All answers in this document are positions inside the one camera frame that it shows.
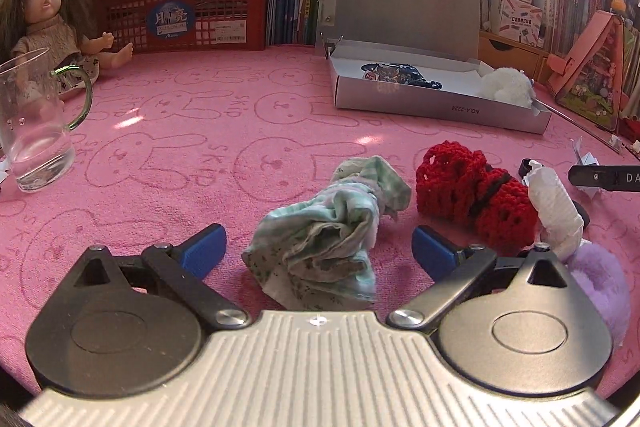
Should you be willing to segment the white cloth scrunchie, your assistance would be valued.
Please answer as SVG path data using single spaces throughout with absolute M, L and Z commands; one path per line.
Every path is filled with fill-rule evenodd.
M 524 176 L 528 197 L 538 213 L 539 239 L 561 261 L 567 261 L 582 245 L 585 221 L 556 172 L 531 160 Z

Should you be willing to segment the red crocheted pouch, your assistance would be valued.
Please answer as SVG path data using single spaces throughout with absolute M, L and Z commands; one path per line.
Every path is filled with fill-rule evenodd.
M 513 256 L 536 241 L 538 211 L 528 188 L 458 142 L 425 152 L 416 168 L 416 208 L 474 232 L 499 254 Z

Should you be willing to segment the purple fluffy scrunchie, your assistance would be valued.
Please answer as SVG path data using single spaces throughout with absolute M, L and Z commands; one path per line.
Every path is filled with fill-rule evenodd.
M 617 350 L 631 317 L 630 291 L 620 262 L 606 248 L 583 241 L 566 266 L 605 321 Z

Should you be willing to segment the green checked cloth scrunchie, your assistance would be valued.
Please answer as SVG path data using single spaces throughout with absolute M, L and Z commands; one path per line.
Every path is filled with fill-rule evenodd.
M 349 158 L 329 185 L 270 211 L 242 259 L 262 291 L 288 310 L 351 310 L 376 299 L 369 259 L 384 216 L 408 208 L 411 188 L 382 157 Z

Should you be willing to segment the metal rod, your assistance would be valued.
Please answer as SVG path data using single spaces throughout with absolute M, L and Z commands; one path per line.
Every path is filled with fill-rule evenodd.
M 561 112 L 559 109 L 544 103 L 543 101 L 540 100 L 536 100 L 535 104 L 537 104 L 540 107 L 543 107 L 545 109 L 548 110 L 548 112 L 550 112 L 551 114 L 558 116 L 560 118 L 562 118 L 563 120 L 569 122 L 570 124 L 572 124 L 574 127 L 576 127 L 577 129 L 579 129 L 582 132 L 587 133 L 588 135 L 591 136 L 591 138 L 597 140 L 598 142 L 600 142 L 601 144 L 605 145 L 607 148 L 609 148 L 610 150 L 612 150 L 613 152 L 615 152 L 616 154 L 620 155 L 622 153 L 622 147 L 620 145 L 614 145 L 610 139 L 604 139 L 602 135 L 600 135 L 596 130 L 594 130 L 593 127 L 588 127 L 586 124 L 582 124 L 580 121 L 578 121 L 577 119 L 568 116 L 567 114 Z

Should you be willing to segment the pink triangular toy house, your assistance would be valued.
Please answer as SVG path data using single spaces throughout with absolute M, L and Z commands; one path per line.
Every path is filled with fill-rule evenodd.
M 624 72 L 624 24 L 597 11 L 564 57 L 549 54 L 553 100 L 597 127 L 615 132 Z

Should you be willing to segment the white fluffy plush toy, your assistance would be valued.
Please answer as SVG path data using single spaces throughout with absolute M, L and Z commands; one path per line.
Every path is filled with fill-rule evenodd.
M 531 108 L 536 98 L 532 80 L 510 67 L 501 67 L 483 76 L 477 95 L 525 108 Z

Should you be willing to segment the wooden drawer organizer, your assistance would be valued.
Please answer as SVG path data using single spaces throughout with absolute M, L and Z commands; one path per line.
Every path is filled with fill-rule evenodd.
M 478 58 L 493 67 L 512 67 L 524 72 L 536 82 L 546 83 L 551 75 L 547 65 L 548 53 L 536 46 L 480 32 Z

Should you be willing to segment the white stationery box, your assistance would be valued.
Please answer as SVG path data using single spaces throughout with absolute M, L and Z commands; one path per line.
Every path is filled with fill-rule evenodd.
M 520 0 L 491 0 L 490 31 L 529 46 L 538 46 L 542 9 Z

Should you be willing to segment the blue patterned cloth pouch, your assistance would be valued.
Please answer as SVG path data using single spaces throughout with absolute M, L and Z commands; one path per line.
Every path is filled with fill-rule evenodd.
M 364 79 L 434 90 L 442 89 L 442 84 L 439 81 L 426 79 L 419 69 L 409 64 L 367 63 L 361 66 L 361 70 Z

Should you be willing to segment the clear glass mug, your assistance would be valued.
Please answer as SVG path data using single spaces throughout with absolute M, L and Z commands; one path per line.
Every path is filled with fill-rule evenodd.
M 92 104 L 92 82 L 79 66 L 49 66 L 50 50 L 35 49 L 1 65 L 1 152 L 17 187 L 38 192 L 70 170 L 75 150 L 70 132 Z M 84 106 L 67 121 L 58 78 L 72 73 L 84 83 Z

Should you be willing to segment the silver cardboard box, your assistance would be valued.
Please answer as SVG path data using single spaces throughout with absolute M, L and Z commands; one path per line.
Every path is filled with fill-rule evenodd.
M 544 133 L 547 109 L 477 95 L 492 71 L 477 57 L 479 41 L 480 0 L 320 0 L 317 46 L 336 107 Z M 442 89 L 364 79 L 367 63 L 412 65 Z

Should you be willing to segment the red plastic crate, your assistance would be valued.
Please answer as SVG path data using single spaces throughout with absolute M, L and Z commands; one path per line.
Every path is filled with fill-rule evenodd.
M 266 46 L 267 0 L 94 0 L 99 31 L 138 53 Z

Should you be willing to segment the brown haired doll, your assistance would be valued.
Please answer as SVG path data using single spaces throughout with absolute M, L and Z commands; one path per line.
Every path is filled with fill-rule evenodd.
M 134 46 L 112 50 L 114 36 L 99 35 L 92 0 L 1 0 L 1 62 L 17 66 L 38 50 L 47 70 L 78 66 L 91 81 L 129 63 Z

